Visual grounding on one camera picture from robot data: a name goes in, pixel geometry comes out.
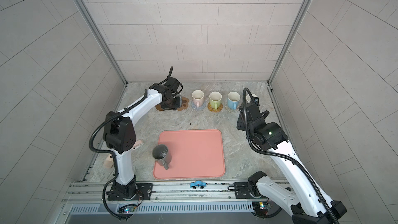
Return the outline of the brown wooden round coaster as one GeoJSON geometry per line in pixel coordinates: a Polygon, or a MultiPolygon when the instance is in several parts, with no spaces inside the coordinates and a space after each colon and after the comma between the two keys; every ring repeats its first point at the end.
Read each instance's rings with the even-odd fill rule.
{"type": "Polygon", "coordinates": [[[155,108],[156,108],[158,111],[161,111],[161,112],[164,111],[164,109],[161,107],[160,104],[156,105],[155,108]]]}

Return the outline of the white mug pink handle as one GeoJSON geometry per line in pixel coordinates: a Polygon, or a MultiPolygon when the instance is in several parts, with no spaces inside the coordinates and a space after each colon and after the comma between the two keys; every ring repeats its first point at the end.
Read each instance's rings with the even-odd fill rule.
{"type": "Polygon", "coordinates": [[[193,101],[196,103],[196,106],[201,106],[204,102],[204,92],[202,90],[195,90],[191,94],[193,101]]]}

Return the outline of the blue knitted round coaster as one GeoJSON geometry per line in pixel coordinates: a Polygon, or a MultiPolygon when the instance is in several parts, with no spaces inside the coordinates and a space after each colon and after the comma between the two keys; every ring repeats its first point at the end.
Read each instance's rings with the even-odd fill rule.
{"type": "Polygon", "coordinates": [[[201,106],[196,106],[196,103],[192,101],[191,106],[196,111],[202,111],[206,107],[206,101],[201,106]]]}

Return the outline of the white mug green handle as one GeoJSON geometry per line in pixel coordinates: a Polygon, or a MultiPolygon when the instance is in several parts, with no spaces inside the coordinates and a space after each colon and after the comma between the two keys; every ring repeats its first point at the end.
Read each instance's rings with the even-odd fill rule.
{"type": "Polygon", "coordinates": [[[221,100],[222,100],[222,94],[220,92],[214,91],[210,93],[209,101],[221,102],[221,100]]]}

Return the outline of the woven rattan round coaster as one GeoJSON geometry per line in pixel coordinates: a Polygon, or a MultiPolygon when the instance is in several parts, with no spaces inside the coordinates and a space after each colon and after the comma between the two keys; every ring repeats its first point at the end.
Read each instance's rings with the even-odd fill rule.
{"type": "Polygon", "coordinates": [[[223,109],[223,104],[222,104],[221,102],[213,102],[213,101],[210,101],[210,102],[207,104],[207,108],[208,108],[208,110],[209,110],[210,112],[212,112],[212,113],[219,113],[219,112],[222,111],[222,109],[223,109]]]}

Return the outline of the white mug blue handle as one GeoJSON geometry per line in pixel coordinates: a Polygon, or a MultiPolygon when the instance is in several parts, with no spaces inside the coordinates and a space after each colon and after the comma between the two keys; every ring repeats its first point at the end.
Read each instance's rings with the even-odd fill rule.
{"type": "Polygon", "coordinates": [[[228,93],[227,97],[227,107],[232,111],[237,110],[240,102],[240,94],[232,91],[228,93]]]}

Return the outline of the grey mug blue handle front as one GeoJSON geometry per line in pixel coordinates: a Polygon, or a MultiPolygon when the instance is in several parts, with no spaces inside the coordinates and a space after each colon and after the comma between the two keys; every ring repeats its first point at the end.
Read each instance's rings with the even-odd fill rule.
{"type": "Polygon", "coordinates": [[[175,100],[175,104],[174,104],[175,108],[180,108],[181,104],[182,104],[181,96],[179,95],[179,96],[174,97],[174,100],[175,100]]]}

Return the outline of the multicolour knitted round coaster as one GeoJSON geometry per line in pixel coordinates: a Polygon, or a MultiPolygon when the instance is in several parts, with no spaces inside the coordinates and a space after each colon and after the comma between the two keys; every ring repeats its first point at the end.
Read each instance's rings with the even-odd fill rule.
{"type": "Polygon", "coordinates": [[[226,106],[225,109],[226,109],[226,111],[228,111],[229,113],[237,113],[237,112],[239,112],[239,109],[238,109],[238,108],[236,108],[236,109],[231,109],[231,108],[229,108],[228,106],[226,106]]]}

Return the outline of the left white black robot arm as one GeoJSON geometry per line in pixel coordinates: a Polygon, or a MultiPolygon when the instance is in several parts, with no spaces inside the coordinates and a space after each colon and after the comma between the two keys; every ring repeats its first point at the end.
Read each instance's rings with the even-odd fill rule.
{"type": "Polygon", "coordinates": [[[123,111],[109,112],[105,121],[91,135],[90,150],[108,153],[113,159],[115,178],[111,180],[111,190],[119,199],[132,199],[137,192],[136,177],[131,165],[132,148],[137,139],[134,126],[157,105],[163,110],[180,108],[182,89],[180,81],[168,75],[165,80],[151,85],[123,111]]]}

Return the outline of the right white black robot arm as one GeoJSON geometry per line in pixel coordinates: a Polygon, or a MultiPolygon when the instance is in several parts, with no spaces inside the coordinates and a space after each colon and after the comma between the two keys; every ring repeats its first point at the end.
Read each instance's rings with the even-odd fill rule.
{"type": "Polygon", "coordinates": [[[237,129],[245,131],[249,147],[254,152],[272,158],[293,190],[280,186],[259,171],[248,179],[251,194],[275,202],[295,224],[338,223],[347,213],[346,206],[323,191],[300,161],[280,125],[265,121],[268,114],[268,111],[260,111],[256,98],[252,97],[249,102],[244,100],[239,107],[237,129]]]}

